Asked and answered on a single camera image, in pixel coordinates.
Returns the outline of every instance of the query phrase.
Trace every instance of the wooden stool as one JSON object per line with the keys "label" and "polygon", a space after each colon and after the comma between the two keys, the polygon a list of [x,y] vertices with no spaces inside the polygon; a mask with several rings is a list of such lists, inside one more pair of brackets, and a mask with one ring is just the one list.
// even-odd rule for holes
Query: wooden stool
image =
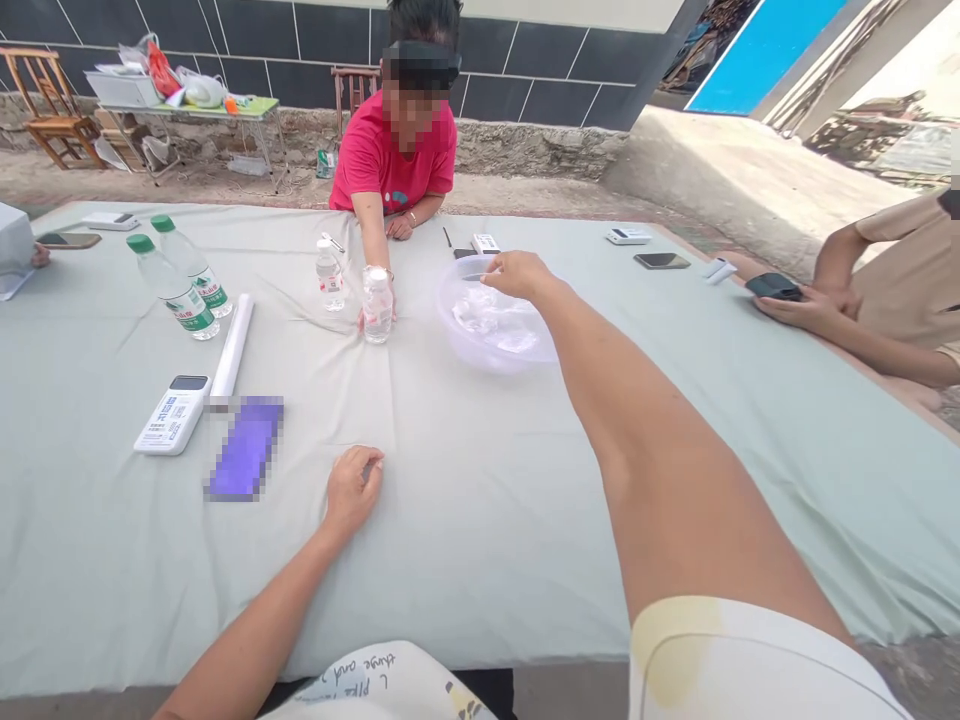
{"label": "wooden stool", "polygon": [[[55,52],[46,50],[32,50],[30,48],[0,48],[0,54],[7,59],[7,67],[10,68],[10,74],[13,81],[17,84],[17,89],[23,96],[24,102],[33,113],[33,119],[27,120],[25,126],[27,132],[37,141],[50,159],[57,164],[61,170],[69,170],[63,158],[67,155],[76,160],[82,158],[77,150],[71,145],[71,141],[76,141],[79,148],[82,149],[101,170],[106,170],[107,166],[93,149],[93,141],[100,135],[96,123],[92,118],[85,117],[80,113],[80,108],[73,94],[70,92],[70,85],[67,83],[60,69],[60,56]],[[30,97],[27,86],[20,75],[20,68],[17,65],[17,59],[22,59],[23,64],[33,79],[33,84],[37,91],[46,99],[50,105],[52,114],[43,114],[37,110],[37,106]],[[63,143],[64,151],[58,153],[50,144],[51,140],[59,140]]]}
{"label": "wooden stool", "polygon": [[346,78],[347,92],[350,94],[350,117],[357,111],[357,108],[366,100],[363,94],[364,79],[370,82],[370,94],[377,92],[377,80],[380,79],[379,70],[369,68],[330,68],[330,74],[333,75],[337,85],[337,132],[343,137],[343,81]]}

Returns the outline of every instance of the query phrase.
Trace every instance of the pink shirt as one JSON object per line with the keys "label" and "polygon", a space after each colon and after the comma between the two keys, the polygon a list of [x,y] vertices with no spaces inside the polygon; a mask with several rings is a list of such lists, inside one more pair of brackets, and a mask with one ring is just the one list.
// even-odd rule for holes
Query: pink shirt
{"label": "pink shirt", "polygon": [[344,134],[330,209],[352,212],[351,195],[375,192],[383,198],[383,214],[391,215],[413,207],[428,192],[450,192],[457,156],[457,126],[446,101],[420,148],[412,160],[404,159],[391,139],[390,124],[383,117],[383,91],[371,96],[357,108]]}

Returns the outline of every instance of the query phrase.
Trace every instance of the blue door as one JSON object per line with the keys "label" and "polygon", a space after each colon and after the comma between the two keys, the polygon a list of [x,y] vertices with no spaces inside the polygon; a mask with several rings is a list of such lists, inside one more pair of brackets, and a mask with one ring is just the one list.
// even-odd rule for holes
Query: blue door
{"label": "blue door", "polygon": [[846,0],[762,0],[687,110],[749,115]]}

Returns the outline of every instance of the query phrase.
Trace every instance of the small plastic bottle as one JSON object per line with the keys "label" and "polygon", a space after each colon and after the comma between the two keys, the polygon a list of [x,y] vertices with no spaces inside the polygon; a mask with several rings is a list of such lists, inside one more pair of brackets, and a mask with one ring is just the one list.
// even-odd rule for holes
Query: small plastic bottle
{"label": "small plastic bottle", "polygon": [[343,270],[336,253],[329,235],[324,234],[317,240],[317,279],[324,297],[323,306],[330,312],[343,310],[346,295]]}
{"label": "small plastic bottle", "polygon": [[233,302],[210,265],[190,239],[177,230],[173,220],[166,215],[156,215],[150,218],[150,224],[160,233],[160,250],[177,270],[190,278],[214,317],[226,317],[233,312]]}
{"label": "small plastic bottle", "polygon": [[368,265],[363,269],[363,336],[382,345],[393,328],[393,290],[385,268]]}
{"label": "small plastic bottle", "polygon": [[163,256],[146,235],[131,235],[127,245],[137,254],[140,274],[174,317],[197,340],[220,332],[220,321],[204,304],[190,280]]}

